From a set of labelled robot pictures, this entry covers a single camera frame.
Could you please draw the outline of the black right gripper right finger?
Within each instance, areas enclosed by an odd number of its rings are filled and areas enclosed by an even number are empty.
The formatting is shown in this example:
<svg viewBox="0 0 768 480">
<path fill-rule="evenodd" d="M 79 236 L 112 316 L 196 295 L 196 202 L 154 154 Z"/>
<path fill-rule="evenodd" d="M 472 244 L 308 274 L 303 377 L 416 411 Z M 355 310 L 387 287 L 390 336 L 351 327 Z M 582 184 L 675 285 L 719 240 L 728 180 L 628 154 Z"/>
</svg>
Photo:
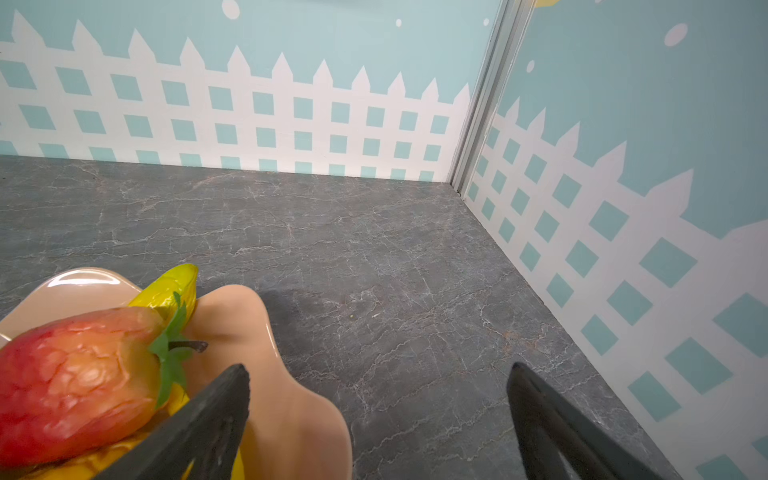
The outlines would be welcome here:
<svg viewBox="0 0 768 480">
<path fill-rule="evenodd" d="M 578 402 L 523 362 L 512 365 L 506 395 L 529 479 L 679 479 L 681 475 L 627 407 L 604 397 Z"/>
</svg>

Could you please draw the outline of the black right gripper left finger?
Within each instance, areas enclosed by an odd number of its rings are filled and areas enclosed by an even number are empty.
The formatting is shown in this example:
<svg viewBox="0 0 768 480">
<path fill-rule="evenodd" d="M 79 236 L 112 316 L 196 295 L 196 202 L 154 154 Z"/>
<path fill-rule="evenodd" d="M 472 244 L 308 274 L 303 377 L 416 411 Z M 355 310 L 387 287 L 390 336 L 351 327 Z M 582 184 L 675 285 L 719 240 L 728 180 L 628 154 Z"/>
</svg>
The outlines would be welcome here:
<svg viewBox="0 0 768 480">
<path fill-rule="evenodd" d="M 98 479 L 243 479 L 250 377 L 234 364 Z"/>
</svg>

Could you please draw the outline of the red orange strawberry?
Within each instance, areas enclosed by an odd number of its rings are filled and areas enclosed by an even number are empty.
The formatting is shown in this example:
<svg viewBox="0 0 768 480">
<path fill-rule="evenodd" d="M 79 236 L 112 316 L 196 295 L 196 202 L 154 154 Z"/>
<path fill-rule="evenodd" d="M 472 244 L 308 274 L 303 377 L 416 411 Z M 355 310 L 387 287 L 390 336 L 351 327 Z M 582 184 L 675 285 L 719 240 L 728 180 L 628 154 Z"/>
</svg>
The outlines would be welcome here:
<svg viewBox="0 0 768 480">
<path fill-rule="evenodd" d="M 183 362 L 208 344 L 141 306 L 92 311 L 31 329 L 1 350 L 1 466 L 67 460 L 131 436 L 184 386 Z"/>
</svg>

